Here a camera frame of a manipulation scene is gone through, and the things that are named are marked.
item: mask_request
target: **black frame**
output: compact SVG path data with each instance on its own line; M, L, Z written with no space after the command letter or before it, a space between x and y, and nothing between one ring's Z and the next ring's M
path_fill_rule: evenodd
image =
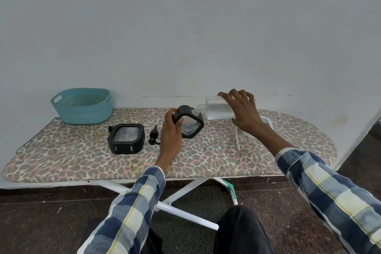
M134 141L114 141L117 130L121 127L138 127L139 133ZM109 137L107 138L110 150L116 155L136 154L143 149L145 141L144 126L142 124L118 124L112 128Z
M172 121L174 122L174 124L176 124L177 121L179 119L181 119L181 117L183 117L183 116L191 117L191 118L193 118L194 120L196 120L196 121L198 121L200 123L200 126L191 135L187 135L187 134L184 134L183 132L181 132L181 135L183 136L184 139L191 139L191 138L193 138L204 127L204 118L202 117L202 113L198 113L198 116L196 116L193 113L193 111L194 111L194 109L191 108L190 106L188 106L188 105L182 105L172 115Z

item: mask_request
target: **person's left hand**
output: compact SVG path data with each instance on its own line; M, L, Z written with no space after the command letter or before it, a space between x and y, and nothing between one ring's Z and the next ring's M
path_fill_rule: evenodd
M160 155L157 158L155 165L162 168L164 172L166 172L169 164L181 148L181 125L183 124L184 119L181 118L175 125L172 121L172 114L175 111L177 111L177 108L171 108L165 114L162 133L160 135Z

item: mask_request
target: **finger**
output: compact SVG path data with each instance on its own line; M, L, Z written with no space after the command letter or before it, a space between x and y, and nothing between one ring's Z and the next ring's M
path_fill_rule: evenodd
M249 97L249 102L255 106L255 98L254 98L254 95L252 93L249 93L249 92L246 92L247 96Z
M234 105L234 100L226 92L219 92L217 95L222 97L231 107Z
M241 96L239 95L236 89L232 89L229 92L229 96L233 96L235 100L239 100L241 98Z
M172 122L172 114L177 111L178 108L171 108L166 114L165 114L165 118L164 118L164 122Z
M249 98L247 97L247 94L246 94L245 90L241 89L241 90L238 91L238 93L240 94L240 96L241 96L244 100L249 101Z
M176 135L180 134L181 135L181 125L183 124L184 118L182 117L179 119L176 123Z

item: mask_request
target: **basket rim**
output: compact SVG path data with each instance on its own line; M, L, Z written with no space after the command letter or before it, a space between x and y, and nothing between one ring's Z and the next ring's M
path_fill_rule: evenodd
M105 90L108 92L108 96L100 103L94 103L92 105L58 105L54 102L54 99L57 98L58 96L62 95L63 92L66 92L66 91L70 91L70 90L73 90L73 89L101 89L101 90ZM87 95L95 95L96 93L86 93ZM62 92L59 92L58 94L56 94L54 97L52 97L50 99L50 103L52 104L52 106L54 107L93 107L95 105L100 105L101 103L104 103L105 101L107 101L108 98L111 98L111 93L108 89L102 89L102 88L72 88L72 89L65 89L63 90Z

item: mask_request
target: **speckled floor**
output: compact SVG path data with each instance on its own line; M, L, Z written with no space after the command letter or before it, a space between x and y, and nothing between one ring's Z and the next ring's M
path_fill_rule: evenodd
M364 138L339 172L381 199L381 140L377 133L371 131ZM345 253L284 177L230 182L239 204L258 215L276 253ZM163 198L184 183L168 182ZM104 217L115 196L93 186L0 190L0 237L7 241L0 253L75 253L88 221ZM175 206L216 221L231 205L225 189L211 181ZM168 254L212 252L214 233L209 229L167 213L155 214L152 227L165 232L163 246Z

